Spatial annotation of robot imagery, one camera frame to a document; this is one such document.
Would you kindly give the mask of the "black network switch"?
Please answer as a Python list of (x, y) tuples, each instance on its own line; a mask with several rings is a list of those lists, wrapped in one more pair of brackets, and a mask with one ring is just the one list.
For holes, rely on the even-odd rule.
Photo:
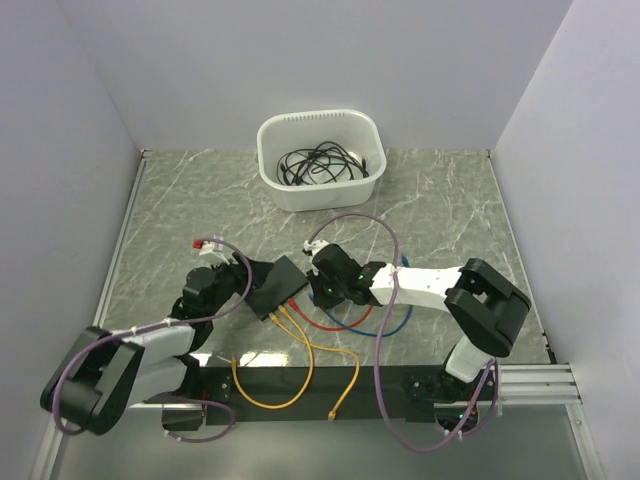
[(308, 284), (306, 275), (287, 256), (273, 264), (264, 286), (245, 297), (251, 311), (262, 321)]

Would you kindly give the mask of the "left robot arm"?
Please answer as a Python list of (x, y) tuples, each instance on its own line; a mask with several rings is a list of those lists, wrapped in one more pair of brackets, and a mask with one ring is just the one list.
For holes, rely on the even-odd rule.
[(263, 286), (272, 262), (244, 261), (198, 267), (186, 275), (182, 294), (155, 330), (131, 327), (108, 331), (90, 326), (45, 385), (42, 409), (60, 421), (103, 435), (120, 420), (127, 407), (162, 393), (180, 402), (194, 399), (201, 388), (196, 362), (189, 354), (213, 331), (223, 305), (235, 294), (244, 298)]

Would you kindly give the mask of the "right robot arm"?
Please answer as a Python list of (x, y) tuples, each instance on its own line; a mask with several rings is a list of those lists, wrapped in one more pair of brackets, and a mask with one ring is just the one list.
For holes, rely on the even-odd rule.
[(348, 300), (383, 307), (392, 302), (448, 312), (463, 332), (440, 374), (440, 387), (452, 399), (465, 397), (493, 358), (510, 355), (531, 309), (529, 297), (482, 259), (460, 267), (395, 267), (385, 262), (358, 264), (339, 245), (306, 242), (313, 303), (332, 309)]

